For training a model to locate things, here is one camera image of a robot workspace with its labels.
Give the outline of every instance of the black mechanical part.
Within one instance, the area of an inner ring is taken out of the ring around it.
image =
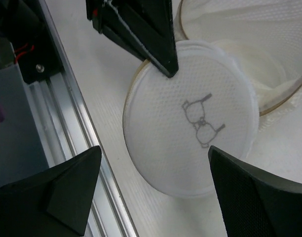
[[[36,1],[0,0],[0,32],[15,50],[23,48],[22,52],[27,52],[15,60],[26,83],[47,79],[61,71],[62,62]],[[42,73],[36,70],[36,65],[44,67]]]
[[[208,156],[229,237],[302,237],[302,184],[213,146]]]
[[[86,0],[93,27],[167,77],[178,71],[171,0]]]
[[[84,236],[101,165],[93,147],[0,188],[0,237]]]

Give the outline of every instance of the mesh laundry bag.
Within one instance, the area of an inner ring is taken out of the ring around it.
[[[249,80],[222,50],[193,40],[176,46],[180,69],[173,78],[151,63],[138,70],[124,107],[124,137],[151,186],[202,197],[214,189],[209,147],[244,159],[258,130],[258,105]]]
[[[260,114],[302,86],[302,0],[182,0],[176,31],[205,40],[236,59],[256,91]],[[302,93],[267,118],[299,104]]]

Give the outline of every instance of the white tabletop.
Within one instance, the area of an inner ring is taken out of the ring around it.
[[[178,0],[173,0],[176,12]],[[122,133],[122,111],[140,61],[99,35],[85,0],[46,0],[105,155],[142,237],[226,236],[216,195],[182,200],[151,186],[134,167]],[[247,161],[302,183],[302,105],[258,134]]]

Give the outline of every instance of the bolt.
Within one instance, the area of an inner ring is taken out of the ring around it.
[[[44,66],[41,65],[41,64],[37,64],[37,65],[36,65],[36,70],[37,70],[37,72],[39,72],[39,73],[43,73],[43,72],[44,72]]]

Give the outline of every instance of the white circular lid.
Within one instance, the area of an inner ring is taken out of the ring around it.
[[[151,186],[172,196],[201,197],[214,189],[209,147],[245,158],[259,111],[249,80],[222,50],[194,40],[176,47],[174,77],[151,63],[137,74],[123,131],[133,163]]]

